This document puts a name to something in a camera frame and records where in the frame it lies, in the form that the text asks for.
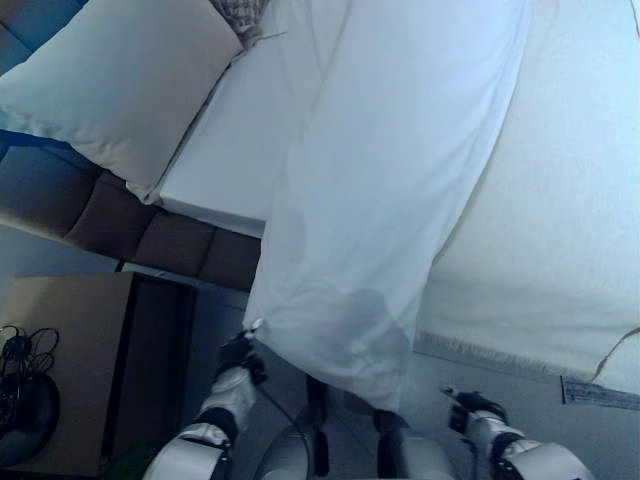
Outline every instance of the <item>white blanket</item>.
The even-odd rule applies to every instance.
[[[353,0],[289,152],[245,325],[318,379],[396,409],[431,262],[491,153],[525,1]]]
[[[640,327],[640,40],[626,0],[537,0],[483,179],[434,262],[433,343],[593,379]],[[640,394],[640,338],[596,378]]]

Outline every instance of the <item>white cloth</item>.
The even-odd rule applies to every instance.
[[[533,2],[500,138],[431,271],[418,349],[593,378],[640,325],[639,111],[628,1]],[[638,346],[597,381],[640,393]]]
[[[527,23],[511,0],[351,2],[245,317],[276,353],[397,408],[431,261],[489,158]]]
[[[318,96],[347,0],[271,0],[160,189],[162,206],[261,237],[287,152]]]

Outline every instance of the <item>nightstand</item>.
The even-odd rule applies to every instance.
[[[60,332],[49,372],[60,419],[44,450],[12,470],[95,477],[176,431],[194,303],[192,287],[133,272],[16,278],[0,325]]]

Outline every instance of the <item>pillow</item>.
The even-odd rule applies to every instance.
[[[0,77],[0,129],[68,142],[149,203],[241,49],[209,0],[92,0]]]
[[[246,48],[262,35],[259,23],[269,0],[211,0]]]

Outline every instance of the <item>upholstered headboard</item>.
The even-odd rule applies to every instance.
[[[0,74],[86,0],[1,0]],[[0,132],[0,222],[121,260],[249,290],[257,239],[143,205],[68,145]]]

